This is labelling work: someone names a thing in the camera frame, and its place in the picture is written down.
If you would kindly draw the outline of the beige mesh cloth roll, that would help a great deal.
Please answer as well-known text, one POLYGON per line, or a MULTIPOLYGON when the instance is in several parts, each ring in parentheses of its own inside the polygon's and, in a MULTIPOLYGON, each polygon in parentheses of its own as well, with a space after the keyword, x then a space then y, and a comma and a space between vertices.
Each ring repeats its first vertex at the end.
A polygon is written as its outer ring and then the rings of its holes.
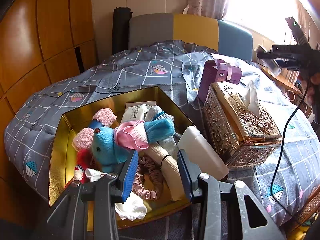
POLYGON ((159 144, 154 143, 144 151, 160 168, 171 193, 171 199, 178 201, 184 197, 184 189, 177 161, 159 144))

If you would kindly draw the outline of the mauve satin scrunchie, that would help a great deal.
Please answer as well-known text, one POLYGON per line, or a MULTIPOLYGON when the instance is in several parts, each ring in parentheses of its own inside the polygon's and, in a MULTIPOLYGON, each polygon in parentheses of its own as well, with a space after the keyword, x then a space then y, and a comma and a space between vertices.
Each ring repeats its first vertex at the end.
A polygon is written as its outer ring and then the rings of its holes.
POLYGON ((143 200, 156 201, 163 192, 164 178, 159 166, 147 155, 139 157, 132 192, 143 200), (145 187, 145 175, 152 183, 152 189, 145 187))

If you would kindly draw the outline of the black rolled mat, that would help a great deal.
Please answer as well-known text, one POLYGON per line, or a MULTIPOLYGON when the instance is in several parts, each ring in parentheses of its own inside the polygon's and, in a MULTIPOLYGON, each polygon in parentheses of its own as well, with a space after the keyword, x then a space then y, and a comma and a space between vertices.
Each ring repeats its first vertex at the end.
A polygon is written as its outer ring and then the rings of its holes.
POLYGON ((129 22, 132 17, 128 7, 117 7, 113 11, 112 55, 129 47, 129 22))

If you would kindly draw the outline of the wooden desk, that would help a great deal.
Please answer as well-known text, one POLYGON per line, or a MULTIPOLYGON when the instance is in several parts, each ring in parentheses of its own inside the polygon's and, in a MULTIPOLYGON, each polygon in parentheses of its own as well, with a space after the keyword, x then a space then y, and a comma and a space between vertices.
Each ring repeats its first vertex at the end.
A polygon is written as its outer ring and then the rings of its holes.
POLYGON ((257 52, 264 50, 263 46, 258 45, 253 52, 253 61, 258 64, 262 72, 276 84, 291 103, 298 105, 303 96, 302 87, 297 80, 298 73, 283 69, 280 74, 275 75, 265 61, 257 58, 257 52))

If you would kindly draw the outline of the wooden wardrobe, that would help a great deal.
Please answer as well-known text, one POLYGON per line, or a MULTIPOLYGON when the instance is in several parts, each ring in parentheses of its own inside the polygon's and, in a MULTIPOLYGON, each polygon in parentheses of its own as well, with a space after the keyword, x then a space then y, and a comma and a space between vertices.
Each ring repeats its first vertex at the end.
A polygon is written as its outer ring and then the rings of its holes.
POLYGON ((1 21, 2 143, 49 203, 64 187, 49 171, 61 115, 87 103, 97 62, 92 0, 15 0, 1 21))

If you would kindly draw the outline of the white plastic case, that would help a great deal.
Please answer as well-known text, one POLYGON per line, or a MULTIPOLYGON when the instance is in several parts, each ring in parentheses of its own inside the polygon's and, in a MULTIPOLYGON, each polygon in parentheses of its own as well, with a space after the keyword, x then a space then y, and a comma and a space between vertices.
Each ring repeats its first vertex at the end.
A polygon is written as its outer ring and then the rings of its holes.
POLYGON ((177 148, 184 150, 191 162, 215 179, 222 180, 229 174, 228 167, 195 126, 187 127, 177 148))

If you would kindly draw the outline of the purple cardboard box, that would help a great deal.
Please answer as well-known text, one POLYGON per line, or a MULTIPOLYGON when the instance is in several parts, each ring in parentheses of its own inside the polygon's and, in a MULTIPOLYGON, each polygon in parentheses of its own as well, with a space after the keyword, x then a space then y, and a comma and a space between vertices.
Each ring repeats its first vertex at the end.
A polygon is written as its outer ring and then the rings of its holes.
POLYGON ((205 103, 209 87, 212 83, 226 81, 238 85, 241 77, 242 70, 240 67, 233 66, 222 59, 208 60, 204 64, 197 96, 200 101, 205 103))

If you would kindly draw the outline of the blue pink plush toy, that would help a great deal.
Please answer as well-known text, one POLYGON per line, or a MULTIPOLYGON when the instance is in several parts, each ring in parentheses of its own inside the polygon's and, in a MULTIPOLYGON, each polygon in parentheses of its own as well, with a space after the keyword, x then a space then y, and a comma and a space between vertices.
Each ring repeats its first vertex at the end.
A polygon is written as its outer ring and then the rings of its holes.
POLYGON ((146 150, 150 144, 174 135, 171 119, 153 121, 134 120, 110 127, 95 128, 91 151, 105 173, 114 172, 116 166, 124 163, 130 150, 146 150))

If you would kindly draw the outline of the multicolour headboard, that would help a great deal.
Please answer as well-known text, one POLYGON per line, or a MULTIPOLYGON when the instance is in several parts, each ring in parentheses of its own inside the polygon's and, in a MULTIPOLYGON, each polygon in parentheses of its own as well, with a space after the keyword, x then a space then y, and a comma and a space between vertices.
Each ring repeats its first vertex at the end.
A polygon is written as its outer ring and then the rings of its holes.
POLYGON ((251 61, 253 36, 250 31, 223 20, 188 14, 146 14, 129 21, 129 48, 155 42, 181 40, 251 61))

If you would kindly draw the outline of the grey checked bed quilt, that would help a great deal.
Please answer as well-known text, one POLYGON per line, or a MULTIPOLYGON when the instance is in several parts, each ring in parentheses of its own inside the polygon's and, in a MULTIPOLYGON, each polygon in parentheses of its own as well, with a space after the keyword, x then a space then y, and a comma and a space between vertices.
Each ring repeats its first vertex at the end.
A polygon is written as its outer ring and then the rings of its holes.
MULTIPOLYGON (((197 91, 204 63, 214 56, 212 49, 179 40, 122 51, 96 66, 97 83, 86 104, 158 86, 204 131, 202 102, 197 91)), ((283 149, 277 149, 259 166, 232 171, 228 179, 243 180, 272 219, 278 225, 284 224, 319 187, 319 139, 304 113, 296 110, 255 63, 231 57, 226 61, 241 68, 240 87, 255 84, 261 104, 285 134, 283 149)))

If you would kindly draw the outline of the red fuzzy sock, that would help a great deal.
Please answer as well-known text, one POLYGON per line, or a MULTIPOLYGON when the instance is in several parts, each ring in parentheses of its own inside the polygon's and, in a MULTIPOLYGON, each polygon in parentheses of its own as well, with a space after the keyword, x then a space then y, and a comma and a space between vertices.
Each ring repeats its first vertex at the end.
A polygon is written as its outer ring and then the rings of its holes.
POLYGON ((74 168, 74 176, 73 180, 78 180, 82 184, 89 181, 87 178, 85 171, 87 168, 91 168, 92 166, 92 154, 90 150, 80 150, 76 154, 76 165, 74 168))

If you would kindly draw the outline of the ornate gold tissue box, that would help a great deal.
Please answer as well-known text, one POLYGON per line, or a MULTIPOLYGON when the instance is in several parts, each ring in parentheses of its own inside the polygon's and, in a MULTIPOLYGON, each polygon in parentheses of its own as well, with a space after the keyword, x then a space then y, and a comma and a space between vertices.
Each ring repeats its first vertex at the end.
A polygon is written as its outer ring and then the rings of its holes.
POLYGON ((214 148, 230 170, 262 164, 281 145, 281 133, 272 116, 258 105, 259 115, 245 106, 241 87, 212 83, 204 103, 207 131, 214 148))

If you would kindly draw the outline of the white waffle cloth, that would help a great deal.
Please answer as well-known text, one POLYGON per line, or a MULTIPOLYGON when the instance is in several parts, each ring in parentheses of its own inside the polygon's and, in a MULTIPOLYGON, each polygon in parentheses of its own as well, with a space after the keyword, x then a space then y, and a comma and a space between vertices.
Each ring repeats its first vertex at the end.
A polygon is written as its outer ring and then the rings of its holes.
MULTIPOLYGON (((85 170, 85 176, 90 182, 97 181, 104 175, 106 173, 91 168, 85 170)), ((124 203, 116 203, 115 208, 121 220, 129 219, 134 221, 135 219, 143 219, 147 213, 147 207, 143 199, 132 191, 126 201, 124 203)))

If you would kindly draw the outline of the beige wet wipes pack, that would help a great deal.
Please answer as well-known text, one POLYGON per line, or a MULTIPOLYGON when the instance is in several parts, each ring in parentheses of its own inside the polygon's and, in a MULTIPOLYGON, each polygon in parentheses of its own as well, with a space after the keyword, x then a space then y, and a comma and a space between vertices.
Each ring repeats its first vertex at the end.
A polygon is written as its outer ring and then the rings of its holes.
POLYGON ((127 102, 125 103, 125 112, 121 119, 121 124, 127 121, 144 120, 145 115, 156 101, 127 102))

